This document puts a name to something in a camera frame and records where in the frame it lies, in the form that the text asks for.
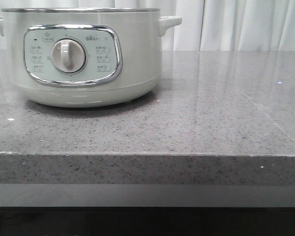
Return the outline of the pale green electric cooking pot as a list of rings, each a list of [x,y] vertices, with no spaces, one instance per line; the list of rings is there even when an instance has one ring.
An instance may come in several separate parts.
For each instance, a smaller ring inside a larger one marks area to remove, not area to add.
[[[181,22],[158,8],[3,8],[0,34],[22,95],[87,108],[150,92],[161,78],[161,38]]]

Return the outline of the white curtain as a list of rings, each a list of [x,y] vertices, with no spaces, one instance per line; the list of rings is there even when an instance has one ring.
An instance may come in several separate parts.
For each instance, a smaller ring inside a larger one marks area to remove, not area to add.
[[[182,18],[165,51],[295,51],[295,0],[0,0],[6,7],[159,8]]]

